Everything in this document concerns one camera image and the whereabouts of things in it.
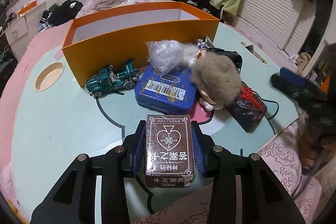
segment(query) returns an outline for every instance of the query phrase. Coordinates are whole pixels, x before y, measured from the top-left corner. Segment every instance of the doll hand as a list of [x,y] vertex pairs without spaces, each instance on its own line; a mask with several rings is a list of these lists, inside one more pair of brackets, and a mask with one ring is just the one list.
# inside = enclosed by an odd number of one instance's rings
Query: doll hand
[[201,105],[205,106],[205,109],[206,109],[207,111],[213,111],[213,109],[214,109],[213,105],[210,105],[206,100],[204,100],[203,97],[201,97],[201,98],[199,99],[199,103],[200,103]]
[[224,107],[223,104],[213,105],[213,109],[215,109],[215,110],[220,110],[220,109],[222,109],[223,107]]
[[196,62],[196,58],[194,57],[189,61],[189,64],[188,64],[189,68],[191,68],[195,64],[195,62]]

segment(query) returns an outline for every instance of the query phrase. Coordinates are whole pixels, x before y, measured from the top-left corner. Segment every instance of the metal screw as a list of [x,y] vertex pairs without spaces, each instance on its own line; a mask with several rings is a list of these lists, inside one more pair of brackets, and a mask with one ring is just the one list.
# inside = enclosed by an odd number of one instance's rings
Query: metal screw
[[80,155],[77,157],[77,159],[78,159],[79,161],[84,161],[84,160],[86,160],[86,155],[85,155],[85,154],[80,154]]
[[260,160],[260,156],[258,154],[256,154],[256,153],[254,153],[254,154],[251,155],[251,159],[253,159],[253,160]]
[[125,151],[125,147],[123,147],[122,145],[119,145],[119,146],[115,147],[114,150],[117,153],[121,153],[121,152]]
[[215,152],[222,152],[223,151],[223,147],[221,147],[220,145],[215,145],[212,149]]

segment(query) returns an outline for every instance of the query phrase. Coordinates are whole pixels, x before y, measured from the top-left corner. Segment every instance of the plastic bag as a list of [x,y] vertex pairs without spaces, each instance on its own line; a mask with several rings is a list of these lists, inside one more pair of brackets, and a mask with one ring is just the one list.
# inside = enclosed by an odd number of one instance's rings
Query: plastic bag
[[178,66],[184,58],[184,44],[176,40],[146,42],[148,61],[154,72],[164,75]]

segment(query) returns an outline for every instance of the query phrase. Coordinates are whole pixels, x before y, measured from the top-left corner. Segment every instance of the doll hair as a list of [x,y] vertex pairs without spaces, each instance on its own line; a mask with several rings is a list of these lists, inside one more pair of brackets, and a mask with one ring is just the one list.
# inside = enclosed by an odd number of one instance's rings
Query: doll hair
[[232,61],[223,55],[208,52],[191,68],[191,80],[217,104],[230,106],[242,84]]

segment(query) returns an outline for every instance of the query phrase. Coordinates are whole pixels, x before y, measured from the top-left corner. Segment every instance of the cable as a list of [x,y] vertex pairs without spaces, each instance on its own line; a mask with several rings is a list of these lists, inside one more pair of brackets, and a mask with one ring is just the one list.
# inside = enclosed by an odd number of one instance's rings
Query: cable
[[3,59],[5,58],[5,53],[8,51],[8,46],[6,46],[3,52],[0,52],[0,64],[2,63]]
[[140,179],[140,177],[138,175],[135,176],[135,179],[139,183],[140,187],[148,194],[147,209],[151,214],[154,214],[155,212],[152,209],[153,193],[145,186],[145,184],[142,182],[142,180]]
[[262,101],[270,102],[270,103],[276,103],[276,104],[277,104],[277,110],[275,111],[275,113],[274,113],[271,117],[267,117],[267,116],[265,115],[265,117],[266,117],[266,119],[267,119],[269,125],[271,126],[271,128],[272,128],[272,130],[273,130],[274,135],[276,135],[276,132],[275,132],[275,130],[274,130],[274,127],[273,127],[272,124],[271,124],[271,120],[272,120],[272,119],[278,114],[278,112],[279,112],[279,104],[278,104],[278,102],[276,102],[276,101],[272,101],[272,100],[262,99],[262,98],[260,97],[260,95],[259,95],[258,93],[256,93],[254,90],[252,90],[252,92],[253,92],[254,94],[256,94],[256,95],[260,98],[260,100],[262,100]]

